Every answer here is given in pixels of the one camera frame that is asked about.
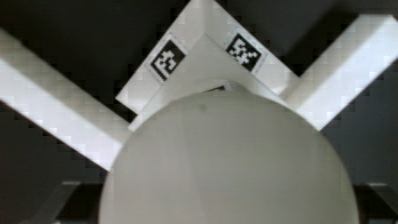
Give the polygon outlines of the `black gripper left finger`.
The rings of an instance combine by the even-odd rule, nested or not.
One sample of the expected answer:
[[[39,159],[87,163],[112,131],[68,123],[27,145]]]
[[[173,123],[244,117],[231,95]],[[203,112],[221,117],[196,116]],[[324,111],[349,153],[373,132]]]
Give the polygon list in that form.
[[[103,184],[64,181],[32,217],[18,224],[100,224]]]

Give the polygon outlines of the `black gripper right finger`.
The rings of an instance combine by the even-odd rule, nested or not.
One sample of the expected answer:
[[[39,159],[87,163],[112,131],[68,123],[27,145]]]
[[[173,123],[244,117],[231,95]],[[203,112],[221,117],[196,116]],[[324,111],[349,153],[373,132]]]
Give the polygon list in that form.
[[[398,193],[384,183],[366,183],[354,186],[359,223],[398,224]]]

